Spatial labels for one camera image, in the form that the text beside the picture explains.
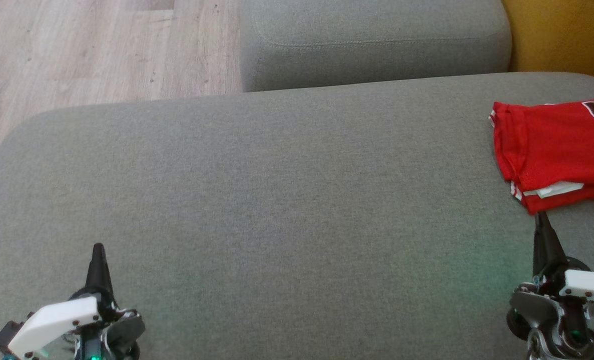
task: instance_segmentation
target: gray fabric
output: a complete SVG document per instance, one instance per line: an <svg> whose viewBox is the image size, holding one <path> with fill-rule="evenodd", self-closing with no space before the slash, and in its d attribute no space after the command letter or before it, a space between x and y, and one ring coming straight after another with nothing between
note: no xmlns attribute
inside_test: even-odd
<svg viewBox="0 0 594 360"><path fill-rule="evenodd" d="M245 91L507 71L499 0L246 0Z"/></svg>
<svg viewBox="0 0 594 360"><path fill-rule="evenodd" d="M0 327L103 242L144 359L520 359L534 223L486 117L587 98L592 77L499 73L41 114L0 148ZM551 221L594 268L594 202Z"/></svg>

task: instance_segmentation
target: robotic arm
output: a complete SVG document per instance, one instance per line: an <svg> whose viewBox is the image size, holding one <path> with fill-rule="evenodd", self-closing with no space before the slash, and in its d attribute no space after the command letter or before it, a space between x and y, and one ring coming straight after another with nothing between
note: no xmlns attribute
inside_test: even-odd
<svg viewBox="0 0 594 360"><path fill-rule="evenodd" d="M594 272L563 251L545 212L535 217L533 279L515 289L508 327L527 360L594 360Z"/></svg>
<svg viewBox="0 0 594 360"><path fill-rule="evenodd" d="M31 312L26 322L8 322L0 331L0 352L4 360L39 360L48 356L44 346L74 335L75 360L138 360L136 341L145 330L139 312L116 305L105 250L98 243L86 286L66 302Z"/></svg>

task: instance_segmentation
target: floor plank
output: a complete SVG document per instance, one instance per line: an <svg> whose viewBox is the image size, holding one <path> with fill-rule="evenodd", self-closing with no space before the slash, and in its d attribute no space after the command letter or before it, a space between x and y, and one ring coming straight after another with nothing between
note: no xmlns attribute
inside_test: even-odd
<svg viewBox="0 0 594 360"><path fill-rule="evenodd" d="M53 109L241 92L240 0L0 0L0 144Z"/></svg>

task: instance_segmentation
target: yellow fabric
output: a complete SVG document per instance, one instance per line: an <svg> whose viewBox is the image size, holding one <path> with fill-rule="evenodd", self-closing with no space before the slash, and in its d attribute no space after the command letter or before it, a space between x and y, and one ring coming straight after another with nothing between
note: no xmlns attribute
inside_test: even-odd
<svg viewBox="0 0 594 360"><path fill-rule="evenodd" d="M503 0L512 28L512 71L594 76L594 0Z"/></svg>

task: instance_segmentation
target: folded clothing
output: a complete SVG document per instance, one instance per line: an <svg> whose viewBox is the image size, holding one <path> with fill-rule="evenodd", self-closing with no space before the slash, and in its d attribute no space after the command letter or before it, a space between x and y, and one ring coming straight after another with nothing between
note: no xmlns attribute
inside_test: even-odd
<svg viewBox="0 0 594 360"><path fill-rule="evenodd" d="M503 178L528 212L594 199L594 100L496 102L490 118Z"/></svg>

